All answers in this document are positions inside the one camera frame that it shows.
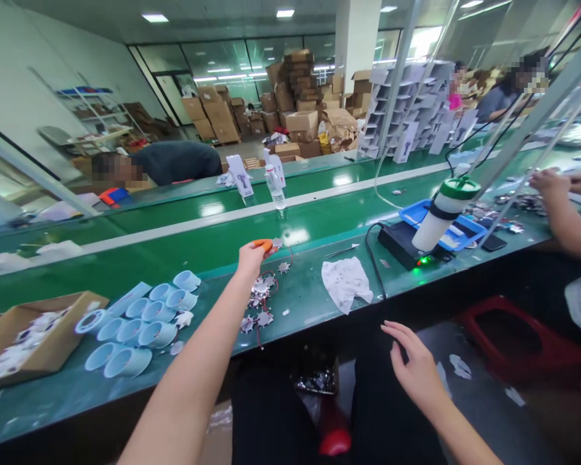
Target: water bottle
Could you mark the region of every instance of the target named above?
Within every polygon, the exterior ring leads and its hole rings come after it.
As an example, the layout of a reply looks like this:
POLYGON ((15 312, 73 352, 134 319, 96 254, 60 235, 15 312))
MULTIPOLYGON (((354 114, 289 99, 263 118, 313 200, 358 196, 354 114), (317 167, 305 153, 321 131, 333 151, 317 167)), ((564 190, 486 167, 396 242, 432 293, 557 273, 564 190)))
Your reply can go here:
POLYGON ((276 174, 273 165, 265 166, 265 179, 267 180, 267 187, 269 192, 271 192, 271 198, 278 210, 284 210, 286 208, 286 198, 284 197, 284 191, 280 183, 280 178, 276 174))

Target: ceiling light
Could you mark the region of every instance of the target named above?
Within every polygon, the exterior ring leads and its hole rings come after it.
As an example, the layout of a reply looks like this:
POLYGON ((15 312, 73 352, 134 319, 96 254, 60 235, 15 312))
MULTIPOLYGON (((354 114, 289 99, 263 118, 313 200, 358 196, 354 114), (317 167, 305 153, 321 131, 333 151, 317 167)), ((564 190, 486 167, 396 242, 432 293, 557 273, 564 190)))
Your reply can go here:
POLYGON ((278 10, 277 17, 291 17, 295 13, 295 10, 278 10))
POLYGON ((237 78, 247 78, 247 74, 233 74, 231 76, 218 76, 218 79, 237 79, 237 78))
POLYGON ((508 5, 509 3, 512 3, 512 0, 506 0, 506 1, 501 2, 501 3, 495 3, 494 5, 487 6, 486 8, 483 8, 483 9, 478 10, 476 12, 469 13, 468 15, 461 16, 460 18, 458 18, 458 21, 460 21, 461 19, 467 19, 468 17, 472 17, 472 16, 475 16, 475 15, 479 15, 481 13, 486 13, 487 11, 494 10, 495 8, 499 8, 500 6, 508 5))
POLYGON ((144 19, 146 19, 149 23, 167 23, 168 22, 168 18, 166 18, 162 14, 150 14, 150 15, 143 14, 142 17, 144 19))
POLYGON ((478 6, 480 3, 483 3, 484 0, 472 0, 469 3, 464 4, 461 8, 473 8, 474 6, 478 6))

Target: dark t-shirt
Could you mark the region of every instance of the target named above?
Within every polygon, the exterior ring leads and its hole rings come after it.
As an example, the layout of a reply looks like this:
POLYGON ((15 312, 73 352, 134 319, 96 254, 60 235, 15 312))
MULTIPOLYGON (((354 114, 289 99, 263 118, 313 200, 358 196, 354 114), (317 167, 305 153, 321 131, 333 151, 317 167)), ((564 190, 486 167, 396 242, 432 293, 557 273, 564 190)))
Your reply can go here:
POLYGON ((200 142, 155 142, 133 155, 132 159, 157 185, 222 173, 217 150, 200 142))

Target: black pants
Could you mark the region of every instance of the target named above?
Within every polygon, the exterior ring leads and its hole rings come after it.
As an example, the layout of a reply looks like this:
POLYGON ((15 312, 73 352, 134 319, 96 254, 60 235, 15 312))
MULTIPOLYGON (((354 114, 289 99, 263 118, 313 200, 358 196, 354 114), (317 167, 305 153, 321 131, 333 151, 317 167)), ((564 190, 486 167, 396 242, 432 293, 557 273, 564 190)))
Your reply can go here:
MULTIPOLYGON (((392 368, 392 338, 366 341, 355 364, 350 457, 353 464, 446 464, 437 434, 392 368)), ((289 377, 264 367, 238 374, 232 396, 233 465, 334 464, 289 377)))

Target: cardboard tray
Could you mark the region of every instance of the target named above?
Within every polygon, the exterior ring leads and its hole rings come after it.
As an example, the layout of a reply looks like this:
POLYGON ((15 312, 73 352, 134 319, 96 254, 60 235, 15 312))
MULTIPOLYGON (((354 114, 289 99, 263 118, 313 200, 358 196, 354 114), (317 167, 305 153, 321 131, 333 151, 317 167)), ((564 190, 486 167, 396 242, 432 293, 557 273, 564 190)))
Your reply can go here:
POLYGON ((66 315, 30 355, 19 371, 0 378, 0 387, 55 373, 71 355, 82 339, 74 332, 76 324, 92 305, 105 308, 109 299, 90 291, 70 294, 38 302, 16 305, 0 316, 0 354, 13 345, 17 334, 30 327, 41 313, 62 311, 66 315))

